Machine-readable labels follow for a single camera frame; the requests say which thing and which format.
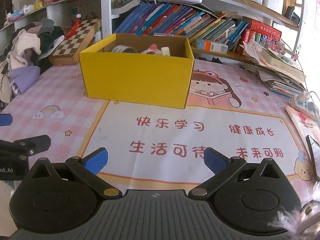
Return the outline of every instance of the stack of papers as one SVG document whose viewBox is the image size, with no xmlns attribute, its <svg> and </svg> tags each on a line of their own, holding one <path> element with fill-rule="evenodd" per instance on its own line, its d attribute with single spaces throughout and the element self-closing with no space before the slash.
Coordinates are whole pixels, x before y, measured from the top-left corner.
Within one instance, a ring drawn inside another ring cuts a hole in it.
<svg viewBox="0 0 320 240">
<path fill-rule="evenodd" d="M 254 40 L 244 44 L 245 52 L 255 58 L 259 63 L 257 70 L 265 86 L 272 92 L 291 98 L 305 91 L 305 75 L 302 70 L 294 64 L 271 65 L 263 55 L 265 48 Z"/>
</svg>

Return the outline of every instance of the tablet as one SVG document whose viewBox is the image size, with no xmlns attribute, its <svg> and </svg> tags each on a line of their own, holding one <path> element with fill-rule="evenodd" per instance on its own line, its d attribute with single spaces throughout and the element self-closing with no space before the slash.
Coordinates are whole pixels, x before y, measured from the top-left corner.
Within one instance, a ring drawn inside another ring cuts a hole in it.
<svg viewBox="0 0 320 240">
<path fill-rule="evenodd" d="M 312 166 L 315 171 L 314 178 L 320 180 L 320 145 L 310 135 L 306 139 L 310 150 Z"/>
</svg>

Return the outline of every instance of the pink checkered tablecloth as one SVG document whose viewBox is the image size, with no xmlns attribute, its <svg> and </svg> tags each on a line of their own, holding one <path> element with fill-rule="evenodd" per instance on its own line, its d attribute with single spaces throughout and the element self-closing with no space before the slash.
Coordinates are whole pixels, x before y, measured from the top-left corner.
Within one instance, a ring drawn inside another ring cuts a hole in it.
<svg viewBox="0 0 320 240">
<path fill-rule="evenodd" d="M 223 79 L 240 99 L 240 110 L 282 117 L 298 138 L 298 144 L 305 150 L 295 126 L 284 109 L 288 104 L 287 98 L 272 93 L 256 76 L 241 68 L 195 60 L 194 70 L 197 69 L 202 72 L 214 72 L 217 79 Z M 198 106 L 207 107 L 205 104 L 207 103 L 199 103 Z M 49 150 L 30 157 L 30 165 L 40 157 L 47 157 L 51 162 L 64 162 L 67 158 L 77 155 L 81 147 L 86 147 L 83 142 L 89 140 L 88 130 L 92 129 L 93 123 L 100 120 L 107 105 L 107 100 L 86 96 L 78 65 L 52 67 L 3 111 L 12 114 L 13 123 L 9 127 L 0 127 L 0 138 L 14 141 L 47 134 L 52 140 Z M 187 106 L 194 105 L 189 96 Z M 303 181 L 295 175 L 289 177 L 289 180 L 301 199 L 307 196 L 308 188 L 314 184 L 314 180 Z M 125 190 L 121 184 L 115 186 Z"/>
</svg>

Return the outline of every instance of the roll of tape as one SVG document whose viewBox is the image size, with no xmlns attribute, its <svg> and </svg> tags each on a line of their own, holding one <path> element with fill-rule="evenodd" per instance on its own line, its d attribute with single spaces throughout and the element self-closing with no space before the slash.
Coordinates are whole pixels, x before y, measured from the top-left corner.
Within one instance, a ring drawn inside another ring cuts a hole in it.
<svg viewBox="0 0 320 240">
<path fill-rule="evenodd" d="M 169 47 L 162 47 L 161 48 L 162 56 L 170 56 L 170 49 Z"/>
<path fill-rule="evenodd" d="M 111 52 L 114 52 L 114 53 L 137 53 L 137 51 L 134 48 L 124 46 L 124 45 L 115 46 Z"/>
</svg>

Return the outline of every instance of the pile of clothes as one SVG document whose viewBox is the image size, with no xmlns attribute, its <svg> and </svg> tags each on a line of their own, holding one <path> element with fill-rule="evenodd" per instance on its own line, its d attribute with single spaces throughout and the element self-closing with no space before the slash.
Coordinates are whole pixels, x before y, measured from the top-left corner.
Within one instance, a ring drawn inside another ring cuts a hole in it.
<svg viewBox="0 0 320 240">
<path fill-rule="evenodd" d="M 64 40 L 61 27 L 44 18 L 18 29 L 0 56 L 0 103 L 22 94 L 52 65 L 47 57 Z"/>
</svg>

